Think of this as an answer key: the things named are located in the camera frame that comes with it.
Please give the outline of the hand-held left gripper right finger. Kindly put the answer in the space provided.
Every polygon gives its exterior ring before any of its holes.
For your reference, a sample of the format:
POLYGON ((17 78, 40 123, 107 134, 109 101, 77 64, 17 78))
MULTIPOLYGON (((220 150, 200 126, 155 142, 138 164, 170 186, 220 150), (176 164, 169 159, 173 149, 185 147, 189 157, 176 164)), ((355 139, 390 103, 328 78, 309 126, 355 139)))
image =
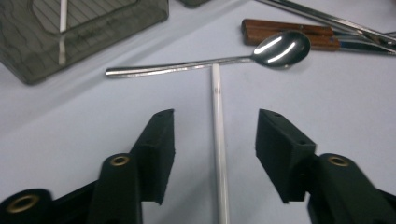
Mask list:
POLYGON ((284 116, 260 109, 255 150, 282 202, 302 202, 316 144, 284 116))

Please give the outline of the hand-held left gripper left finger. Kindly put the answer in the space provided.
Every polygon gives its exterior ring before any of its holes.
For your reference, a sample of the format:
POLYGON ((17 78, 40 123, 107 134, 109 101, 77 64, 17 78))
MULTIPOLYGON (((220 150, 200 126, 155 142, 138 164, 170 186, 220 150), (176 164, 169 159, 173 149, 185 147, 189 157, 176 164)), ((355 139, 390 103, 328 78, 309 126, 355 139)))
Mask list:
POLYGON ((174 110, 154 114, 131 149, 142 202, 162 204, 175 160, 174 110))

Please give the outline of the metal chopsticks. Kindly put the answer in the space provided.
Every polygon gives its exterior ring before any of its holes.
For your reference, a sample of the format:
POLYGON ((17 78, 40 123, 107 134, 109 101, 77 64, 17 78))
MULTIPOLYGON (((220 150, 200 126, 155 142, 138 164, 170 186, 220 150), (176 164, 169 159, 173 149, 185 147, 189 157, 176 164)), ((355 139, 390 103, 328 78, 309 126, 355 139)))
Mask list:
POLYGON ((223 107, 221 94, 220 67, 217 63, 212 66, 212 101, 214 121, 215 160, 218 192, 219 224, 231 224, 228 197, 227 163, 225 152, 225 135, 223 123, 223 107))

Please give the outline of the long-handled metal spoon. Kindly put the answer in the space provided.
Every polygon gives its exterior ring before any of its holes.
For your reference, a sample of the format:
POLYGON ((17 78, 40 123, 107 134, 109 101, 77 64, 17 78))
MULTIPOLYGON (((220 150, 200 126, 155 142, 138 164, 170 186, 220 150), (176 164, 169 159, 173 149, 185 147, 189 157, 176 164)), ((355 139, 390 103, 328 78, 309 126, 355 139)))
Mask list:
POLYGON ((264 67, 282 69, 302 61, 310 49, 311 43, 306 35, 296 31, 287 31, 265 38, 248 56, 141 67, 114 67, 107 68, 105 74, 111 78, 156 76, 201 69, 215 63, 219 65, 257 63, 264 67))

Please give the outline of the wooden-handled table knife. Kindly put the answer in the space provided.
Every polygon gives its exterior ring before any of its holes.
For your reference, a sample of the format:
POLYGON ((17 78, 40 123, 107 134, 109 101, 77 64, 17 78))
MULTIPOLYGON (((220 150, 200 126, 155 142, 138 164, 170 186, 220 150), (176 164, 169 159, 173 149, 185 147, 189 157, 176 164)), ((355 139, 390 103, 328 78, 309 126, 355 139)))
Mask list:
MULTIPOLYGON (((243 32, 244 42, 247 45, 255 46, 260 44, 265 38, 278 34, 278 31, 265 31, 251 29, 243 32)), ((379 54, 396 56, 396 50, 385 49, 375 44, 361 41, 340 40, 335 36, 306 34, 311 42, 311 49, 321 51, 348 51, 356 53, 379 54)))

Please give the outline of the dark translucent plastic bin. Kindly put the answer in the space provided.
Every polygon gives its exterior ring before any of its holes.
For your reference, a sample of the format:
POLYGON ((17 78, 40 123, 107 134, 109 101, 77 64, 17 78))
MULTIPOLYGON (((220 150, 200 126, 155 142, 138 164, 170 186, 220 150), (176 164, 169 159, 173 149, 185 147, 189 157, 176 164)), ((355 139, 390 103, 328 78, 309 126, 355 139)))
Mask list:
POLYGON ((68 0, 59 65, 60 0, 0 0, 0 63, 33 85, 168 15, 169 0, 68 0))

